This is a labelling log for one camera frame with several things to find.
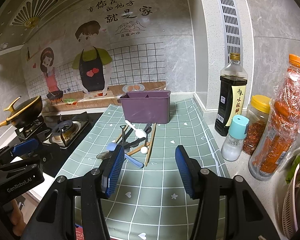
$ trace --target white heart print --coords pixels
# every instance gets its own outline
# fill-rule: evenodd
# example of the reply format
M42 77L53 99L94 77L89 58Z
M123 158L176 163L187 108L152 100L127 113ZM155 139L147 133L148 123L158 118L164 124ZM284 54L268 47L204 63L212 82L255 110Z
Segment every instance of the white heart print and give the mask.
M146 240L146 233L141 233L138 235L142 240Z

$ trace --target vent slot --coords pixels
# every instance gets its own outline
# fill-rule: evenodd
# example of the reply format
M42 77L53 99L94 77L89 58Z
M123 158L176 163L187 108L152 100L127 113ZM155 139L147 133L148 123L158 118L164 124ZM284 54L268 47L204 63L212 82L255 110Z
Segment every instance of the vent slot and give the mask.
M33 17L42 18L62 0L25 0L15 12L10 26L24 26Z
M225 64L229 63L230 53L239 53L242 62L242 33L237 4L235 0L218 0L218 5L225 42Z

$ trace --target gold bottle cap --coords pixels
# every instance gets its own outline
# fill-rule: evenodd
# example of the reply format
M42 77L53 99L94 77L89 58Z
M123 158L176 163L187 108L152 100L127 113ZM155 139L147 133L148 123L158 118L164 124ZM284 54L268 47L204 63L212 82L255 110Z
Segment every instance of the gold bottle cap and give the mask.
M230 59L240 61L240 54L239 53L230 53Z

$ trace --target teal lid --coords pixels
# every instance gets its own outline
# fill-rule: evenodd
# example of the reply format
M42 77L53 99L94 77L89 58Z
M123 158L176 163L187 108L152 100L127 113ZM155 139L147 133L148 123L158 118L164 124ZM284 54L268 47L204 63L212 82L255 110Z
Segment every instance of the teal lid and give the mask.
M235 115L232 118L229 134L238 140L242 140L247 136L249 129L249 119L242 115Z

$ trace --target yellow lid handle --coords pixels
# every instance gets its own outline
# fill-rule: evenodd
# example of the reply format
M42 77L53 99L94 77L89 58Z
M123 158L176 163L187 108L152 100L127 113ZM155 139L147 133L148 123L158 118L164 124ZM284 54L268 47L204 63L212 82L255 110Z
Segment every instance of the yellow lid handle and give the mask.
M15 99L7 108L4 109L4 111L10 111L13 112L14 108L13 105L15 104L15 102L17 102L21 97L18 97L17 99Z

